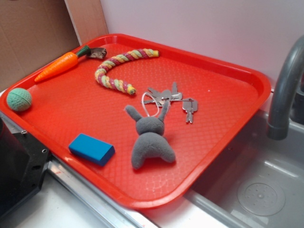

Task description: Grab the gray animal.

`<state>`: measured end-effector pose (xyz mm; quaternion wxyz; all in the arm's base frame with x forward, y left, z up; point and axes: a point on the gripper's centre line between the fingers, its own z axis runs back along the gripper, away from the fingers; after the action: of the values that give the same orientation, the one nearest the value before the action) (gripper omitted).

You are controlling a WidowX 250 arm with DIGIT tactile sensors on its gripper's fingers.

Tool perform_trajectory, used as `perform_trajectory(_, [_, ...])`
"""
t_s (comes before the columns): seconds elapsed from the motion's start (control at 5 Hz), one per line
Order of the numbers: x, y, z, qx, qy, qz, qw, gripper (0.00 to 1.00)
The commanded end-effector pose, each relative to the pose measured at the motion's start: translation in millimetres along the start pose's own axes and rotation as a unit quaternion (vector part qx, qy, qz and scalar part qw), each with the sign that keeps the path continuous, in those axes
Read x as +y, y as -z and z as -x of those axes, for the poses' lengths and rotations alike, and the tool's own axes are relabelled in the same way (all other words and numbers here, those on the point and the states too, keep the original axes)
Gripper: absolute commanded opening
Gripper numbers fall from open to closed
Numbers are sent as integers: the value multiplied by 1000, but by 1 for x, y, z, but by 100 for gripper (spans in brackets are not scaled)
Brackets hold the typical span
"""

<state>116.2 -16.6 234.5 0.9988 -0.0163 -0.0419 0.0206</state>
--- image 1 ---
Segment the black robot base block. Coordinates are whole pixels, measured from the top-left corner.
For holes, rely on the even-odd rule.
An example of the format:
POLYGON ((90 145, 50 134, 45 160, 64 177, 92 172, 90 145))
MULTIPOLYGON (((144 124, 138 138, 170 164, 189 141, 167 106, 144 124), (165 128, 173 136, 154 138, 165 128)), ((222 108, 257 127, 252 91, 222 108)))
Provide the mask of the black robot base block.
POLYGON ((49 158, 49 149, 32 134, 12 133, 0 120, 1 219, 41 190, 49 158))

